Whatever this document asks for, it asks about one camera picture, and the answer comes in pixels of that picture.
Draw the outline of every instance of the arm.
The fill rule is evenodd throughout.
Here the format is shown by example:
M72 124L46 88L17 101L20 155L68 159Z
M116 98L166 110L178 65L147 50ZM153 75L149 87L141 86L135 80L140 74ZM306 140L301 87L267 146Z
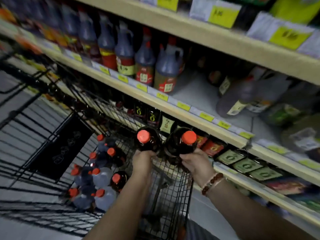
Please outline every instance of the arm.
M134 239L148 197L151 183L151 151L137 151L133 172L113 206L103 215L83 240Z
M180 157L201 187L216 173L200 149ZM225 179L211 187L206 196L243 240L314 240L299 227L240 193Z

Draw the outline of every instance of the beaded bracelet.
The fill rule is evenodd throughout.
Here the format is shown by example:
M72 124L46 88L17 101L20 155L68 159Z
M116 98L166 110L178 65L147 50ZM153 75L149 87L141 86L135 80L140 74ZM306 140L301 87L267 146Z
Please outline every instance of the beaded bracelet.
M222 178L223 178L223 173L217 173L216 175L214 175L214 177L210 179L202 188L202 191L201 191L202 195L205 196L208 190L214 185L214 183L221 181Z

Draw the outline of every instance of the store shelf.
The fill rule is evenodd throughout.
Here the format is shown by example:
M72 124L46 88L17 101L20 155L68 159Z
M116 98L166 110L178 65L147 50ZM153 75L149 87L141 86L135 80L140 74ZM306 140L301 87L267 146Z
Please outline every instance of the store shelf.
M257 181L254 181L253 179L250 179L221 163L215 162L214 169L217 172L223 173L227 179L235 182L236 184L280 206L281 208L289 211L290 213L297 215L305 219L306 221L320 227L320 213L315 212L314 210L311 210L301 204L298 204L294 200L280 193L277 193L274 190L271 190L265 185L262 185Z
M177 13L153 7L139 0L77 0L193 41L320 85L320 61L266 42L246 37L244 32L225 29L189 18L189 12Z
M9 37L14 37L14 32L8 28L2 27L2 32ZM141 89L137 88L137 85L133 86L132 84L130 85L130 83L124 83L115 77L111 77L110 75L107 75L99 70L88 67L85 64L62 54L61 52L46 48L41 40L34 40L34 42L36 42L43 52L52 59L57 60L60 63L78 70L90 77L93 77L94 79L99 80L111 87L114 87L142 102L145 102L146 104L156 107L165 113L168 113L171 116L193 125L196 128L201 129L238 148L243 148L248 143L246 138L239 136L240 131L247 131L255 134L253 142L259 139L268 139L269 141L278 143L277 133L275 133L260 118L251 118L246 116L245 113L241 113L234 118L223 119L224 122L230 125L228 129L218 126L217 124L221 120L221 117L215 111L215 106L218 101L217 89L213 86L208 86L208 83L205 81L205 76L199 74L198 72L186 70L186 72L184 72L178 79L176 88L168 97L168 101L164 101L155 97L154 94L152 95L149 93L149 91L157 91L153 88L148 87L146 88L147 92L142 91ZM60 86L60 88L67 94L74 96L66 87ZM183 104L189 106L189 112L175 106L177 105L177 101L181 101ZM193 110L203 111L204 113L215 118L212 122L206 121L205 119L192 114ZM135 121L128 121L127 119L121 118L121 115L119 114L113 114L113 112L110 114L110 116L119 122L128 125L130 128L135 130L137 129L137 123ZM291 172L320 186L320 172L314 170L313 168L302 165L288 157L275 153L270 149L267 149L266 147L256 143L253 143L253 146L251 149L249 149L249 152L267 162L279 166L288 172Z

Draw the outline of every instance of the red bottle cap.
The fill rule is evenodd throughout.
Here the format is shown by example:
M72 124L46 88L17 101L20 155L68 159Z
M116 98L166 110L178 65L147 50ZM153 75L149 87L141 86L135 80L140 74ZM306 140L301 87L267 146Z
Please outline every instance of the red bottle cap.
M176 45L177 39L174 36L169 36L168 44L170 45Z
M74 168L71 170L71 175L76 176L80 174L80 169L79 168Z
M97 136L98 141L103 141L103 139L104 139L104 135L101 134Z
M121 176L120 176L120 174L118 174L118 173L115 173L115 174L112 176L112 181L113 181L115 184L119 183L120 179L121 179Z
M138 132L137 138L141 143L147 143L148 141L150 141L150 133L145 129L142 129Z
M146 35L146 36L151 36L151 31L149 28L147 27L142 27L142 30L143 30L143 34Z
M92 171L92 174L97 175L97 174L99 174L100 172L101 172L100 169L95 168L95 169Z
M71 196L71 197L75 197L75 196L77 196L79 194L79 190L77 189L77 188L71 188L71 189L69 189L69 195Z
M197 140L197 135L192 130L189 130L183 133L181 139L183 143L190 145L195 143L195 141Z
M89 158L90 159L96 159L97 158L97 153L96 152L92 152L89 154Z
M100 197L104 196L105 192L106 191L104 189L98 189L96 192L96 197L100 198Z
M114 148L109 148L107 153L108 153L108 155L113 157L116 155L116 150Z

